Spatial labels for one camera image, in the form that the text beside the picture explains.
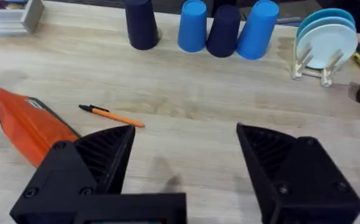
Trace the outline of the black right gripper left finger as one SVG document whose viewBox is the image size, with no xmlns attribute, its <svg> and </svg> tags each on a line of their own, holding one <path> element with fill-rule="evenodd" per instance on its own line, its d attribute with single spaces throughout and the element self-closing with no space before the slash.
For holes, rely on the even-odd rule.
<svg viewBox="0 0 360 224">
<path fill-rule="evenodd" d="M 121 194 L 135 138 L 131 125 L 55 143 L 10 211 L 16 223 L 122 222 Z"/>
</svg>

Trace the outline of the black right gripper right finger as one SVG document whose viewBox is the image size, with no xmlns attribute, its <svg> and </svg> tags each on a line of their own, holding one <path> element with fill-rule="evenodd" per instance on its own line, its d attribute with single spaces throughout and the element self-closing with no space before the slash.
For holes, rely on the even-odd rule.
<svg viewBox="0 0 360 224">
<path fill-rule="evenodd" d="M 319 140 L 237 124 L 262 223 L 347 224 L 360 197 Z"/>
</svg>

